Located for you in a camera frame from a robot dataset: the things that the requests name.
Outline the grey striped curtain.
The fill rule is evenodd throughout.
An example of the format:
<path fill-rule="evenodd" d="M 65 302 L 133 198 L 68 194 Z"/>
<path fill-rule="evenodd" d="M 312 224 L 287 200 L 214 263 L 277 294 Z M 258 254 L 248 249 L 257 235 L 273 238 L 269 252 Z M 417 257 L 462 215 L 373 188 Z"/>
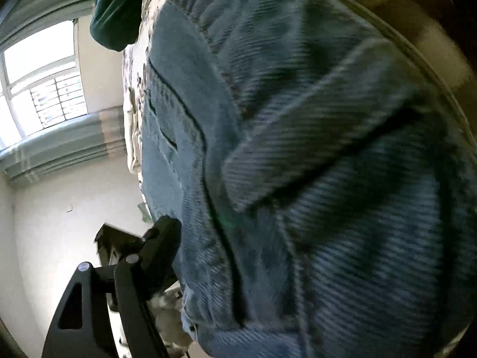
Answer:
<path fill-rule="evenodd" d="M 1 51 L 47 27 L 77 21 L 78 61 L 88 110 L 1 149 L 1 172 L 16 187 L 125 151 L 123 55 L 92 39 L 92 10 L 93 0 L 8 0 L 1 8 Z"/>

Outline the black tripod-like stand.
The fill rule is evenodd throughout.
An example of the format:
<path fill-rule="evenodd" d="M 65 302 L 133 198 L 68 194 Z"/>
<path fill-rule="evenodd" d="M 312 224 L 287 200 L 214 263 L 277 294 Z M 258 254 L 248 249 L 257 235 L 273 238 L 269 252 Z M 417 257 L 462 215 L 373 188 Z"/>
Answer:
<path fill-rule="evenodd" d="M 142 238 L 104 223 L 95 235 L 100 265 L 107 267 L 118 264 L 130 254 L 136 254 L 143 247 Z"/>

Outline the floral and checkered bed blanket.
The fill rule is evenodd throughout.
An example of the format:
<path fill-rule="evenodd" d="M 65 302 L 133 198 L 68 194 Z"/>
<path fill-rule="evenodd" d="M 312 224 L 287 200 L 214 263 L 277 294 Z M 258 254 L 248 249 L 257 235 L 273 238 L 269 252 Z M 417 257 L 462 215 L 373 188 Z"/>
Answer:
<path fill-rule="evenodd" d="M 124 126 L 127 166 L 131 173 L 142 172 L 142 117 L 144 113 L 146 62 L 154 22 L 166 0 L 142 0 L 141 22 L 134 44 L 123 52 Z"/>

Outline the dark green cloth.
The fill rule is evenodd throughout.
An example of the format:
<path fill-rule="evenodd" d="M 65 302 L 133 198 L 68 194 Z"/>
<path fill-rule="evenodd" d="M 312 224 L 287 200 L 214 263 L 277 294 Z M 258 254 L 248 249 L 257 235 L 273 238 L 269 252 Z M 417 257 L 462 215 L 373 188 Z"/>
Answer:
<path fill-rule="evenodd" d="M 120 52 L 133 44 L 142 21 L 142 0 L 94 0 L 92 38 L 102 47 Z"/>

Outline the bright barred window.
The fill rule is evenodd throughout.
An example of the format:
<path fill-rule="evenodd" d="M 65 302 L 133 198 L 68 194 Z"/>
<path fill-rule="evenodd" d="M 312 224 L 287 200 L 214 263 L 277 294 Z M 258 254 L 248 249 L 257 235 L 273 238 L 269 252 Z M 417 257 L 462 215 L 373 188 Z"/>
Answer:
<path fill-rule="evenodd" d="M 1 149 L 87 113 L 76 20 L 1 51 Z"/>

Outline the blue denim jeans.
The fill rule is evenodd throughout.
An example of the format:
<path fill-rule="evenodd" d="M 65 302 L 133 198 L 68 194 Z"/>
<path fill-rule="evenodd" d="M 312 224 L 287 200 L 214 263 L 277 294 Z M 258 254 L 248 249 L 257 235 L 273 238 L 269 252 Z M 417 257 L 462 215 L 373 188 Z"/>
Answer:
<path fill-rule="evenodd" d="M 355 0 L 165 0 L 143 185 L 180 188 L 183 324 L 212 357 L 433 357 L 476 324 L 476 145 Z"/>

